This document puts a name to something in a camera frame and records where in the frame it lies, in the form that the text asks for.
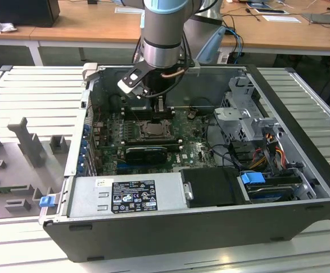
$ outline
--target motherboard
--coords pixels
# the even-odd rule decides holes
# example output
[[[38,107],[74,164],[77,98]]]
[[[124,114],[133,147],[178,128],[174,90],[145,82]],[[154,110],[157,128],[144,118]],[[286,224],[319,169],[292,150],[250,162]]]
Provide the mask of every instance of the motherboard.
[[[137,116],[135,120],[126,120],[121,113],[112,113],[94,126],[100,175],[179,172],[184,168],[216,166],[205,143],[207,119],[189,119],[189,110],[175,110],[172,119],[156,121]]]

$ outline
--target power supply label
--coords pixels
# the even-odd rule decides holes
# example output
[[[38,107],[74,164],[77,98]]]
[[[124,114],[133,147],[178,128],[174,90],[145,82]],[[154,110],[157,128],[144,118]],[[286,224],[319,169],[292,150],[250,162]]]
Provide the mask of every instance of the power supply label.
[[[115,182],[112,184],[113,213],[158,210],[154,180]]]

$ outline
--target blue tab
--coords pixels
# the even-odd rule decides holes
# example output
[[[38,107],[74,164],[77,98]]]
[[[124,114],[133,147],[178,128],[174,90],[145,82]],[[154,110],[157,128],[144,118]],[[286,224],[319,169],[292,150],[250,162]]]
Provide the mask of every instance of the blue tab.
[[[40,199],[39,206],[45,208],[47,206],[55,206],[55,197],[54,196],[43,196]]]
[[[244,184],[265,183],[265,178],[260,172],[246,172],[241,175],[241,179]]]

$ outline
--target floor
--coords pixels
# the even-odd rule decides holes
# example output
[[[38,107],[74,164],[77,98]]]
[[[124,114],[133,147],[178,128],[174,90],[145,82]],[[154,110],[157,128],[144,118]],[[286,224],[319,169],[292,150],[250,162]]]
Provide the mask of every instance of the floor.
[[[132,49],[102,49],[85,48],[87,61],[100,64],[128,64],[130,63]],[[80,60],[77,48],[43,47],[40,53],[45,65],[83,65]],[[246,53],[240,58],[239,63],[252,63],[258,67],[293,67],[295,64],[293,56],[279,55],[276,59],[273,54]],[[0,66],[1,65],[33,65],[30,52],[27,47],[11,47],[0,45]],[[295,69],[299,75],[320,93],[322,87],[330,77],[330,68],[321,63],[320,56],[303,56]],[[330,82],[322,93],[326,99],[330,93]]]

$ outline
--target computer case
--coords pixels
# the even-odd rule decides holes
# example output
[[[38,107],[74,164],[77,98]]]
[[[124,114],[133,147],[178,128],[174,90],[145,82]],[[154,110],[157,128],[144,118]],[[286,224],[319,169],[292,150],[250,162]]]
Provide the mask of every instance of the computer case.
[[[59,13],[57,0],[0,0],[0,23],[52,27]]]

